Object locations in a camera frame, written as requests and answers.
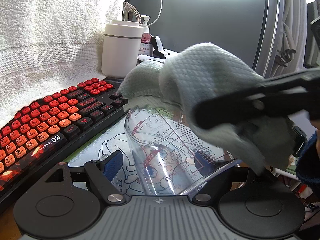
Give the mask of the clear plastic measuring cup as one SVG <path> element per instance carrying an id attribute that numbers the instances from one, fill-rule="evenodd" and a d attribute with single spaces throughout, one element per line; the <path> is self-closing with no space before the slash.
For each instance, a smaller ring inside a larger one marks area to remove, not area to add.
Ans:
<path id="1" fill-rule="evenodd" d="M 143 191 L 150 196 L 193 197 L 210 179 L 240 164 L 227 150 L 197 137 L 180 111 L 132 108 L 124 127 Z"/>

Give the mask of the cartoon print desk mat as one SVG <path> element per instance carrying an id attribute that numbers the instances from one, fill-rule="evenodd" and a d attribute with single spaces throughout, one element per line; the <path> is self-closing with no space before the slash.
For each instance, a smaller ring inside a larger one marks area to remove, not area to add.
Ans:
<path id="1" fill-rule="evenodd" d="M 176 141 L 168 140 L 145 146 L 129 144 L 124 121 L 81 146 L 68 158 L 68 165 L 76 167 L 90 160 L 102 161 L 116 150 L 123 153 L 123 165 L 112 182 L 126 198 L 180 194 L 195 181 L 190 172 L 194 167 L 190 146 L 179 146 Z"/>

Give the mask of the grey window curtain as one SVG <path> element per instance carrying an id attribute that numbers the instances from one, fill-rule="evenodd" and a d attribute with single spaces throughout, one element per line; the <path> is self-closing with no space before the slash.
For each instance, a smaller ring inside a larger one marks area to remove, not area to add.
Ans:
<path id="1" fill-rule="evenodd" d="M 319 48 L 311 37 L 311 50 L 306 52 L 308 27 L 306 0 L 285 0 L 280 41 L 273 66 L 273 75 L 280 76 L 319 66 Z"/>

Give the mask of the red and black keyboard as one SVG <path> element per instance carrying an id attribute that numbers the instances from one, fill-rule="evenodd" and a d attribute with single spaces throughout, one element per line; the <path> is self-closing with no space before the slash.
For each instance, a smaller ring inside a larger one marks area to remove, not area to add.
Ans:
<path id="1" fill-rule="evenodd" d="M 37 99 L 1 128 L 1 210 L 125 115 L 122 79 L 96 77 Z"/>

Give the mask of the white black plush toy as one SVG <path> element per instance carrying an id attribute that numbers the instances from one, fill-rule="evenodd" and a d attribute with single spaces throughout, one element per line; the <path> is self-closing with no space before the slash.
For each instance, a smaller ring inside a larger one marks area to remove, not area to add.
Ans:
<path id="1" fill-rule="evenodd" d="M 148 60 L 164 63 L 168 58 L 174 57 L 178 54 L 178 52 L 163 48 L 163 43 L 161 42 L 161 39 L 159 36 L 154 36 L 151 38 L 151 45 L 153 47 L 152 56 L 139 54 L 138 55 L 139 63 L 148 61 Z"/>

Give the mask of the pink label pump bottle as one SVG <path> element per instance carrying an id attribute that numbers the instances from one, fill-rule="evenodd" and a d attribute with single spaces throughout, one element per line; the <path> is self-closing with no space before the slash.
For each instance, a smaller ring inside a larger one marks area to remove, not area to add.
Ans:
<path id="1" fill-rule="evenodd" d="M 152 35 L 149 33 L 150 28 L 148 26 L 150 16 L 141 15 L 140 18 L 142 20 L 143 35 L 140 41 L 139 54 L 152 56 L 153 55 L 153 46 L 151 44 Z"/>

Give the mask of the white cylindrical humidifier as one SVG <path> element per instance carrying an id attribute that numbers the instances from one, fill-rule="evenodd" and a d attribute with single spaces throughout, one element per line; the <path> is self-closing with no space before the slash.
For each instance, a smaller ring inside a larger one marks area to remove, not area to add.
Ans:
<path id="1" fill-rule="evenodd" d="M 105 25 L 101 71 L 124 78 L 135 68 L 143 27 L 138 22 L 113 20 Z"/>

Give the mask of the large white terry towel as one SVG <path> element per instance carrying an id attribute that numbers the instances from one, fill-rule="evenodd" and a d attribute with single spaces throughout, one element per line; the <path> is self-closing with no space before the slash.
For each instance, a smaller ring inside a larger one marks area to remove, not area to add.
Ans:
<path id="1" fill-rule="evenodd" d="M 102 77 L 105 25 L 124 0 L 1 0 L 1 125 L 34 100 Z"/>

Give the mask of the ornate vintage mirror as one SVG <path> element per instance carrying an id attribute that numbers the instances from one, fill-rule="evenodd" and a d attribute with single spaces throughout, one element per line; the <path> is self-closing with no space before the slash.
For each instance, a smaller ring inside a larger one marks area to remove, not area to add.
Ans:
<path id="1" fill-rule="evenodd" d="M 124 1 L 123 11 L 121 16 L 122 21 L 132 21 L 141 24 L 141 17 L 139 11 L 135 6 L 131 5 L 129 2 Z"/>

